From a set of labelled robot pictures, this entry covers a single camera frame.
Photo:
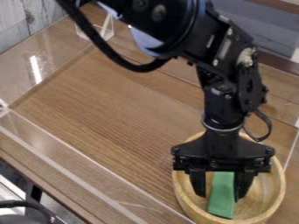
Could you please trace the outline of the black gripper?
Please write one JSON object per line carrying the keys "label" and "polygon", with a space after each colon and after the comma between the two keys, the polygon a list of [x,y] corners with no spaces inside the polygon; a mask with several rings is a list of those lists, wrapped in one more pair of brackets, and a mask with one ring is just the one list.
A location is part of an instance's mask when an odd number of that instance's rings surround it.
{"label": "black gripper", "polygon": [[207,130],[170,149],[172,169],[189,175],[197,196],[205,197],[205,173],[235,172],[235,201],[245,197],[253,178],[271,171],[272,147],[249,141],[236,131]]}

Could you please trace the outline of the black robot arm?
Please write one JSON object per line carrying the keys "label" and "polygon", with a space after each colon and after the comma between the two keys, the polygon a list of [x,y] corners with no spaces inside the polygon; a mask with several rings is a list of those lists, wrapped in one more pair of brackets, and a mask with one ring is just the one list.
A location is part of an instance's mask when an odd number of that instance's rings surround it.
{"label": "black robot arm", "polygon": [[121,67],[146,73],[181,57],[196,68],[204,93],[203,135],[172,147],[172,168],[189,176],[198,196],[208,172],[232,172],[233,196],[241,199],[255,176],[271,170],[272,147],[245,127],[245,119],[265,119],[260,107],[268,88],[259,73],[257,49],[247,32],[213,8],[211,0],[97,0],[130,27],[138,48],[152,61],[126,61],[97,34],[72,0],[56,0],[97,49]]}

